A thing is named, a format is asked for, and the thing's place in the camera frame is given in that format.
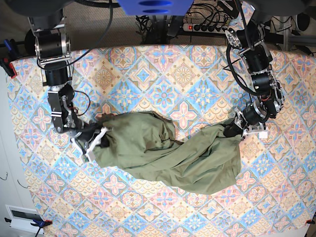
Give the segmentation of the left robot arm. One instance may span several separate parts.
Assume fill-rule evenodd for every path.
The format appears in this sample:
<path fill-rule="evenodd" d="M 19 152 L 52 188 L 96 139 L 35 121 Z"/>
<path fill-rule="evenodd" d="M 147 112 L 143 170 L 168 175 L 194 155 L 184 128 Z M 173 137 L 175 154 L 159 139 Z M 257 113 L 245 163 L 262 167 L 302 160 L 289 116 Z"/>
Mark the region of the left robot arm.
<path fill-rule="evenodd" d="M 228 28 L 225 31 L 228 40 L 226 58 L 238 85 L 247 93 L 256 96 L 256 99 L 242 111 L 236 110 L 234 120 L 225 127 L 223 134 L 225 137 L 240 135 L 244 138 L 251 133 L 259 133 L 266 137 L 265 123 L 268 119 L 276 118 L 281 111 L 284 95 L 272 70 L 272 55 L 264 42 L 265 31 L 262 24 L 267 20 L 267 16 L 254 10 L 249 21 L 246 21 L 244 16 L 241 19 L 243 30 Z M 231 49 L 238 50 L 238 55 L 250 74 L 252 89 L 240 81 L 240 76 L 234 70 L 230 58 Z"/>

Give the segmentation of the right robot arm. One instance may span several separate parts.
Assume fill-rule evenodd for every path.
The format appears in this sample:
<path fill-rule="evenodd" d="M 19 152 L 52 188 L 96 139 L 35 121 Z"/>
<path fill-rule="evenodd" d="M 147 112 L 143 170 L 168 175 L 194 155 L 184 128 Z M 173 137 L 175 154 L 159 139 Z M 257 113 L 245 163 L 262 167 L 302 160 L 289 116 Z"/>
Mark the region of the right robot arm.
<path fill-rule="evenodd" d="M 83 162 L 95 160 L 93 150 L 108 144 L 108 128 L 98 123 L 86 123 L 79 118 L 71 85 L 71 44 L 66 34 L 63 9 L 70 0 L 7 0 L 7 6 L 26 16 L 35 37 L 37 65 L 45 72 L 43 86 L 48 87 L 51 121 L 55 130 L 67 133 L 72 145 L 80 151 Z"/>

